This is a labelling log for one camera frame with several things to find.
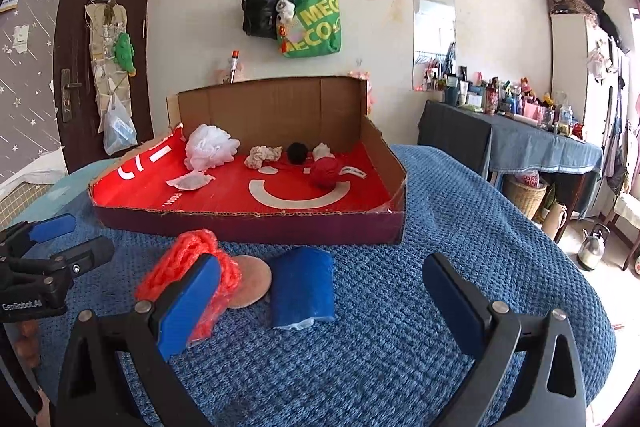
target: white tissue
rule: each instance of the white tissue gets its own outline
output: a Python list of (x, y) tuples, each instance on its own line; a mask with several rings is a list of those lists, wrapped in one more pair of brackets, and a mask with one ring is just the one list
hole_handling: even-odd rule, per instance
[(314, 156), (314, 162), (317, 162), (320, 158), (335, 158), (335, 156), (331, 154), (331, 149), (324, 143), (316, 147), (312, 154)]
[(187, 142), (184, 165), (190, 171), (206, 171), (234, 160), (240, 142), (215, 125), (202, 124)]
[(197, 190), (198, 188), (203, 188), (205, 185), (208, 185), (212, 180), (215, 180), (213, 176), (198, 171), (191, 171), (189, 174), (180, 176), (175, 180), (167, 181), (166, 184), (179, 190)]

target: rope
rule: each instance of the rope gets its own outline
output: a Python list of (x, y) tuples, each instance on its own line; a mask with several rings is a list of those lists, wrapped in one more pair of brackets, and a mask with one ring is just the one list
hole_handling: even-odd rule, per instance
[(240, 284), (241, 273), (238, 264), (219, 247), (213, 232), (203, 229), (181, 233), (154, 269), (145, 275), (134, 293), (138, 301), (156, 301), (165, 288), (180, 280), (202, 254), (211, 254), (218, 258), (221, 270), (220, 284), (193, 329), (189, 338), (190, 344), (211, 336), (215, 322), (226, 310), (229, 299)]

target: wooden door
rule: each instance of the wooden door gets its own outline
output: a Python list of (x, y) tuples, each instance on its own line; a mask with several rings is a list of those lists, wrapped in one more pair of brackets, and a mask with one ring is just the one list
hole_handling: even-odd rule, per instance
[[(127, 10), (127, 32), (135, 50), (136, 76), (130, 79), (131, 111), (138, 143), (153, 138), (146, 85), (146, 0), (115, 0)], [(53, 48), (53, 85), (58, 129), (69, 173), (108, 158), (98, 134), (100, 116), (89, 53), (84, 6), (91, 0), (60, 0)], [(70, 70), (71, 120), (62, 118), (62, 70)]]

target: white label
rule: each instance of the white label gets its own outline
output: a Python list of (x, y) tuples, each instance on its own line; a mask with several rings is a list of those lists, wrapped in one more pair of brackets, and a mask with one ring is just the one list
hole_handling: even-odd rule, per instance
[(355, 167), (343, 167), (340, 171), (340, 176), (342, 176), (343, 174), (353, 174), (354, 176), (362, 179), (367, 177), (366, 172), (363, 172), (360, 169), (356, 169)]
[(120, 118), (116, 118), (113, 121), (113, 130), (122, 136), (127, 142), (131, 141), (135, 131)]
[(25, 310), (28, 308), (42, 308), (42, 302), (40, 302), (40, 300), (38, 299), (35, 299), (34, 301), (14, 302), (13, 304), (2, 305), (2, 309), (6, 312), (10, 312), (13, 310)]
[(182, 195), (181, 192), (176, 192), (173, 196), (171, 196), (168, 200), (166, 200), (166, 202), (163, 203), (162, 206), (171, 206), (176, 201), (178, 201), (181, 195)]

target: screw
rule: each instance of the screw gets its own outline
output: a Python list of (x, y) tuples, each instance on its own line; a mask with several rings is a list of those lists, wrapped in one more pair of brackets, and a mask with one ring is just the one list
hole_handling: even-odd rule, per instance
[(79, 314), (78, 314), (78, 320), (80, 322), (87, 322), (87, 320), (89, 320), (92, 317), (92, 312), (91, 310), (82, 310)]
[(491, 303), (491, 308), (494, 309), (494, 312), (505, 314), (509, 311), (509, 306), (506, 302), (495, 301)]
[(564, 321), (566, 318), (566, 313), (564, 313), (560, 308), (556, 308), (551, 312), (554, 316), (554, 318), (556, 318), (559, 321)]
[(136, 302), (136, 305), (133, 306), (133, 309), (135, 309), (136, 313), (148, 313), (149, 311), (151, 311), (151, 302), (149, 301)]

